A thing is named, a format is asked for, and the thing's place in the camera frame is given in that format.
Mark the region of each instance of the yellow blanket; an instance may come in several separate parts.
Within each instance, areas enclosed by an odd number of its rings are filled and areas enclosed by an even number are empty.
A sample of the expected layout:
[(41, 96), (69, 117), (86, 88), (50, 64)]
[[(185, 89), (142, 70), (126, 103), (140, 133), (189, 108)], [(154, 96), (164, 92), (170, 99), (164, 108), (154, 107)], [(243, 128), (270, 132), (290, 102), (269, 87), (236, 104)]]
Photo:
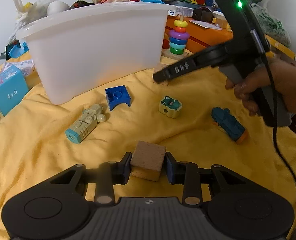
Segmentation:
[[(26, 53), (17, 61), (30, 58)], [(161, 59), (164, 64), (173, 60)], [(168, 86), (152, 82), (153, 70), (144, 70), (120, 78), (61, 105), (50, 103), (38, 75), (27, 78), (31, 90), (5, 117), (0, 114), (0, 213), (13, 195), (67, 169), (76, 163), (88, 168), (119, 161), (125, 152), (133, 152), (138, 140), (167, 147), (178, 161), (210, 168), (219, 163), (248, 179), (278, 193), (296, 212), (296, 187), (272, 144), (272, 129), (262, 118), (249, 117), (232, 91), (224, 88), (225, 77), (218, 69), (205, 68), (173, 80)], [(125, 85), (131, 95), (126, 104), (107, 110), (105, 88)], [(171, 119), (158, 112), (159, 101), (169, 95), (183, 103), (181, 114)], [(73, 144), (64, 131), (94, 103), (104, 106), (108, 120), (100, 123), (81, 143)], [(213, 124), (211, 109), (229, 108), (244, 125), (249, 137), (237, 145)], [(289, 128), (278, 129), (278, 141), (296, 173), (296, 135)], [(87, 199), (95, 186), (88, 187)], [(119, 196), (178, 196), (183, 187), (168, 184), (165, 174), (159, 182), (131, 176), (125, 186), (114, 187)], [(204, 200), (210, 195), (203, 194)], [(0, 240), (8, 239), (0, 217)]]

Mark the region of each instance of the translucent plastic container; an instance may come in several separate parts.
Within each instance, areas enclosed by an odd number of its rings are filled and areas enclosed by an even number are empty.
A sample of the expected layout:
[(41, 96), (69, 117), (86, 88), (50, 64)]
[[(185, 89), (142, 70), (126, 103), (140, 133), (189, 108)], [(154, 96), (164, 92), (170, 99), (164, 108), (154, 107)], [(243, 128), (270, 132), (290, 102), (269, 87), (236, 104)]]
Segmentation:
[(121, 2), (51, 15), (20, 29), (41, 82), (55, 104), (160, 61), (173, 5)]

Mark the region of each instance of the light blue box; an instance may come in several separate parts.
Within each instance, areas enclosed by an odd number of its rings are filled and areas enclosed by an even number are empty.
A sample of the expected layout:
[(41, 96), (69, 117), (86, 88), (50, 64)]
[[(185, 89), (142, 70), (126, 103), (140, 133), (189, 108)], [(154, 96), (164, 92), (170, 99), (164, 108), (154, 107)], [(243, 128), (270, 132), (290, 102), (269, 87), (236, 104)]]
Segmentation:
[(24, 75), (12, 65), (0, 73), (0, 111), (5, 116), (29, 91)]

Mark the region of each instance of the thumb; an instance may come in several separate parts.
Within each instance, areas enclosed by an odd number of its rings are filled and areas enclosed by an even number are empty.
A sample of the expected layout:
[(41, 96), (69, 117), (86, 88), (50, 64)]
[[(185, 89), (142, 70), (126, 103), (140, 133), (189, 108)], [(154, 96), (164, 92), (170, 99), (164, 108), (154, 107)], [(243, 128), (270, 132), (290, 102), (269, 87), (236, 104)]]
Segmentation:
[(242, 83), (235, 86), (237, 93), (251, 93), (259, 87), (270, 85), (269, 76), (265, 67), (261, 67), (250, 73)]

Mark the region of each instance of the green light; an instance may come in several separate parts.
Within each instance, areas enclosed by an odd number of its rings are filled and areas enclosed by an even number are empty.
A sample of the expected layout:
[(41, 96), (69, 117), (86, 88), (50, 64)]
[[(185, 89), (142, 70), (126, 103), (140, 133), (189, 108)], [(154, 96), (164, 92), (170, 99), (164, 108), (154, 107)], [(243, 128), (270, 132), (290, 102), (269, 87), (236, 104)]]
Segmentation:
[(238, 1), (238, 7), (242, 8), (242, 2), (240, 0)]

